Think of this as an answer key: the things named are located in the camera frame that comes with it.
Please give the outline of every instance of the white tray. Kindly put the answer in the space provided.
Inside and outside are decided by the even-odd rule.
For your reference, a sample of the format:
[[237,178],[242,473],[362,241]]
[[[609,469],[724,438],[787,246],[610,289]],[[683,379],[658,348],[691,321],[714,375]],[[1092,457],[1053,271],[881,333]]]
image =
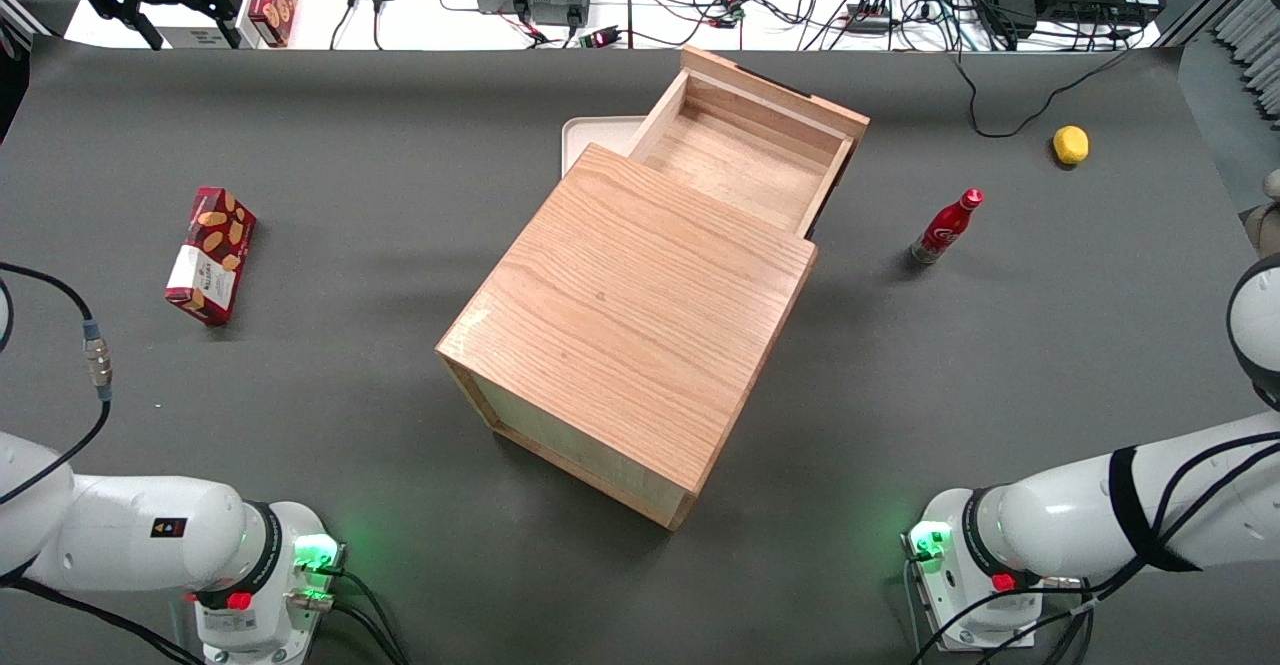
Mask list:
[[640,129],[644,115],[611,115],[605,118],[573,118],[561,128],[561,175],[568,171],[589,142],[603,145],[614,153],[626,150],[631,136]]

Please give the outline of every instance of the white table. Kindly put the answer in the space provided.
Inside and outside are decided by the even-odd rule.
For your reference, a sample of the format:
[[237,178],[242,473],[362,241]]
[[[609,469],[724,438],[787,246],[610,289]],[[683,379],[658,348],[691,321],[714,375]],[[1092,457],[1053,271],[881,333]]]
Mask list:
[[[443,0],[451,8],[475,8],[475,0]],[[690,3],[691,0],[678,0]],[[778,8],[795,13],[797,0],[771,0]],[[837,12],[844,0],[817,0],[813,19],[822,23]],[[893,0],[895,18],[904,12],[904,0]],[[808,8],[809,0],[804,0]],[[678,15],[696,18],[696,10],[672,5]],[[703,26],[689,42],[709,50],[796,50],[818,33],[818,28],[787,24],[773,14],[768,13],[758,3],[746,4],[746,18],[741,23],[741,29],[716,29]],[[347,9],[347,0],[301,0],[297,22],[294,22],[291,49],[324,50],[329,47],[330,37],[343,13]],[[159,26],[173,22],[175,18],[189,18],[195,13],[187,12],[178,5],[151,6],[143,10]],[[681,19],[654,0],[632,0],[632,24],[637,33],[657,37],[669,42],[685,41],[694,29],[694,23]],[[972,15],[961,15],[961,19],[972,19]],[[580,32],[588,33],[607,26],[627,27],[626,0],[593,0],[589,23]],[[1055,31],[1053,24],[1041,23],[1038,29]],[[900,28],[893,28],[892,42],[883,33],[855,35],[845,33],[836,42],[840,50],[886,50],[910,49],[942,50],[945,37],[940,28],[928,23],[908,23],[904,26],[905,37]],[[808,29],[808,35],[801,33]],[[991,41],[986,31],[977,23],[966,23],[965,50],[989,50]],[[1084,32],[1092,32],[1093,24],[1084,24]],[[540,28],[550,38],[563,38],[567,35],[566,27]],[[1064,28],[1056,32],[1066,33]],[[1110,27],[1102,26],[1100,33],[1110,32]],[[826,45],[836,41],[837,31],[832,31]],[[1129,38],[1130,46],[1152,45],[1158,36],[1155,24],[1144,32]],[[142,37],[128,31],[118,20],[102,20],[93,12],[87,1],[81,0],[70,26],[67,28],[67,38],[104,47],[145,47]],[[526,47],[531,43],[529,36],[517,27],[495,14],[480,14],[466,12],[451,12],[440,5],[440,0],[393,0],[384,5],[379,22],[379,42],[387,50],[512,50]],[[1034,35],[1024,38],[1019,43],[1020,50],[1056,50],[1075,45],[1073,36],[1066,33],[1061,37]],[[543,47],[558,47],[561,43],[543,45]],[[1107,47],[1111,41],[1101,40],[1100,46]],[[668,47],[660,42],[645,37],[635,37],[635,47]],[[360,0],[347,24],[343,26],[338,37],[339,50],[372,50],[374,45],[374,9],[371,0]]]

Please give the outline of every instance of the yellow ball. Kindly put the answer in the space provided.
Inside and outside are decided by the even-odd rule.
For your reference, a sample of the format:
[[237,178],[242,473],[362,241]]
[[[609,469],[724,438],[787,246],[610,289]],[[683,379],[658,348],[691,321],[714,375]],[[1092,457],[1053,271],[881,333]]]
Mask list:
[[1053,133],[1053,153],[1064,165],[1078,165],[1089,156],[1089,136],[1078,127],[1064,127]]

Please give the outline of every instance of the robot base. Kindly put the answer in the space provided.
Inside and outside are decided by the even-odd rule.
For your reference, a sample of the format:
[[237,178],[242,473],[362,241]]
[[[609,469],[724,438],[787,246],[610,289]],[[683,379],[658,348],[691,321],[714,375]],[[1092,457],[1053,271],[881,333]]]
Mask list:
[[[991,578],[978,568],[961,535],[964,506],[972,489],[948,489],[929,503],[920,523],[904,537],[910,558],[928,549],[932,559],[914,565],[916,586],[933,632],[957,613],[995,595]],[[943,633],[938,647],[951,652],[972,652],[1001,646],[1019,630],[1036,623],[1041,614],[1039,595],[1015,595],[993,600],[960,619]],[[1029,633],[1009,647],[1032,647]]]
[[196,604],[196,625],[206,662],[218,665],[301,665],[311,648],[320,611],[288,602],[291,593],[328,593],[333,578],[298,567],[300,538],[333,542],[330,564],[340,565],[342,547],[324,529],[310,506],[273,503],[280,520],[280,559],[248,610],[206,610]]

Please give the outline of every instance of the red button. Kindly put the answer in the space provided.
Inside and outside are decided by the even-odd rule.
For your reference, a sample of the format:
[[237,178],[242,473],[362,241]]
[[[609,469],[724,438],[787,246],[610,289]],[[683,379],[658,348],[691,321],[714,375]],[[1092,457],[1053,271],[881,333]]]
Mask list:
[[991,587],[996,588],[996,592],[1009,592],[1018,587],[1018,583],[1009,573],[996,573],[991,577]]

